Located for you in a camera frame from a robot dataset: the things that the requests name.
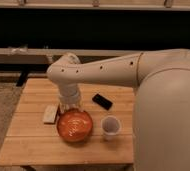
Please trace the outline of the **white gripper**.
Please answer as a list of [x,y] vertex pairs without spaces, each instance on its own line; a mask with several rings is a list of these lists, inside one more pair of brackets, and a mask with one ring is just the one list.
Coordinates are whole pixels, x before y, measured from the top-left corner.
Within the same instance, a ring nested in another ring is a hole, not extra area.
[[77,91],[73,95],[59,94],[60,109],[62,112],[66,112],[71,109],[79,109],[81,102],[80,92]]

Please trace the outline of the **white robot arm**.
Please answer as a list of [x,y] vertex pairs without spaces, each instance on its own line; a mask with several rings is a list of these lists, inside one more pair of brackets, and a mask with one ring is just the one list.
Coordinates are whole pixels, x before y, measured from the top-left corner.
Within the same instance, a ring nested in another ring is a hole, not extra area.
[[65,104],[80,101],[80,83],[133,88],[135,171],[190,171],[190,50],[128,54],[82,64],[67,53],[47,70]]

